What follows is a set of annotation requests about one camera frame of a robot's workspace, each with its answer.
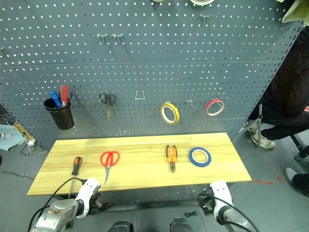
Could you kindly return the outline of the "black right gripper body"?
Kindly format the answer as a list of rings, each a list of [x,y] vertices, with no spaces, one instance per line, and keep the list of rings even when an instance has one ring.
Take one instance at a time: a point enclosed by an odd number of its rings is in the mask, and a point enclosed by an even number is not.
[[[202,192],[198,194],[197,201],[205,216],[213,215],[215,208],[215,200],[213,198],[213,195]]]

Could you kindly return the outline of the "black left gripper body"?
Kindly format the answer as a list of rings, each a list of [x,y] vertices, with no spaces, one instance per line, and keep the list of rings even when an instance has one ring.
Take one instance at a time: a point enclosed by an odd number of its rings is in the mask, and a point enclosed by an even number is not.
[[[102,196],[102,193],[95,193],[91,198],[90,198],[90,203],[89,203],[89,214],[93,214],[93,210],[95,208],[102,207],[102,203],[98,201],[98,198]]]

